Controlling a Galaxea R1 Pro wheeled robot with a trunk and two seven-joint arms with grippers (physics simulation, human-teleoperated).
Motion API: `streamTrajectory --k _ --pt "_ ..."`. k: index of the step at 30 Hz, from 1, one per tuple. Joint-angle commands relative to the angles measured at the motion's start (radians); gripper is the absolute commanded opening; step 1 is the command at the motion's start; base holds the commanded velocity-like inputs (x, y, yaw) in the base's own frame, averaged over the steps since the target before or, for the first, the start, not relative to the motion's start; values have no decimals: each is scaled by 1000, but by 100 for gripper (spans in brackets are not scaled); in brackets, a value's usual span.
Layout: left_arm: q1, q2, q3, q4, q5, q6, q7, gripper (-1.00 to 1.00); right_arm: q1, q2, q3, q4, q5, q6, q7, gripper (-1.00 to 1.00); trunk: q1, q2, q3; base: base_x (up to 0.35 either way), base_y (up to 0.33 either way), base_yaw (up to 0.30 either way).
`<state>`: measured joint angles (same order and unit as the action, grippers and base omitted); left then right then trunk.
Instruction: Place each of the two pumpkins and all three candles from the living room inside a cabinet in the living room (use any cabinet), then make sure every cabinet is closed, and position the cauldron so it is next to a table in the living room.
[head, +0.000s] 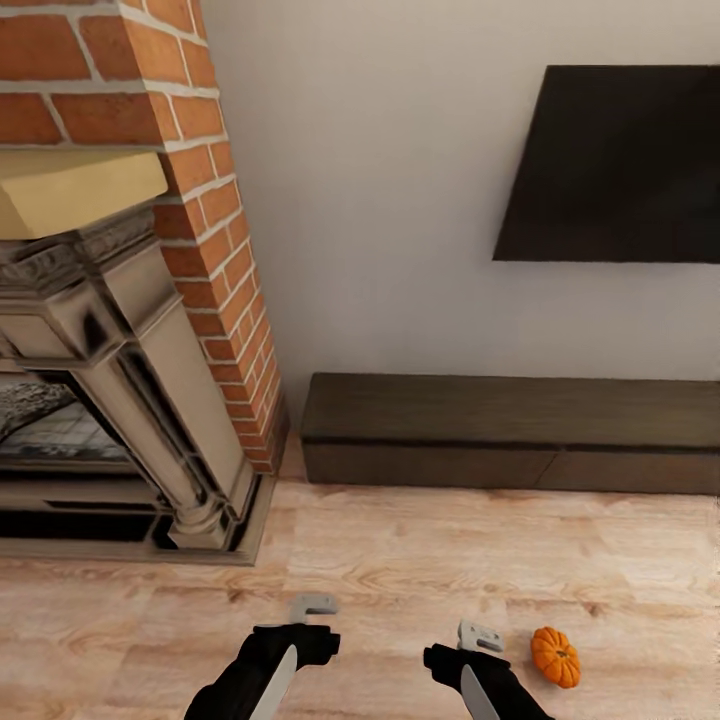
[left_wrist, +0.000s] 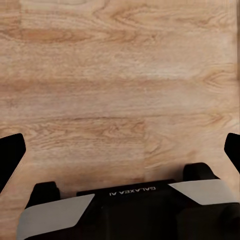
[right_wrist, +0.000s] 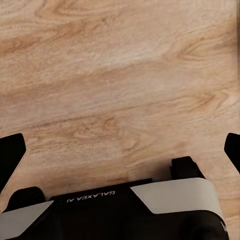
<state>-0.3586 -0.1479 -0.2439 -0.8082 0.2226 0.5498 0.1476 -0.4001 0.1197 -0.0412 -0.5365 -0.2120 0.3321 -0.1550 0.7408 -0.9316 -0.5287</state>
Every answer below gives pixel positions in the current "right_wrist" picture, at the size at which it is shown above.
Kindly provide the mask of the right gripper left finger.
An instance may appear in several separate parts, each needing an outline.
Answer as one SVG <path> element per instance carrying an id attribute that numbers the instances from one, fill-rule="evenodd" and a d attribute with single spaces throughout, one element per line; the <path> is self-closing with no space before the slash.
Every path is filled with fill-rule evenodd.
<path id="1" fill-rule="evenodd" d="M 21 133 L 0 138 L 0 193 L 26 152 Z"/>

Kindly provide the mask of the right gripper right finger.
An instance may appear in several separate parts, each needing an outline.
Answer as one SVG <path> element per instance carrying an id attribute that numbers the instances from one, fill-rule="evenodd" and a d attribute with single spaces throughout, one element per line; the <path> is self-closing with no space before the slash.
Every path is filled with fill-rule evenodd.
<path id="1" fill-rule="evenodd" d="M 224 151 L 230 158 L 234 166 L 240 173 L 240 135 L 235 133 L 229 133 L 227 135 Z"/>

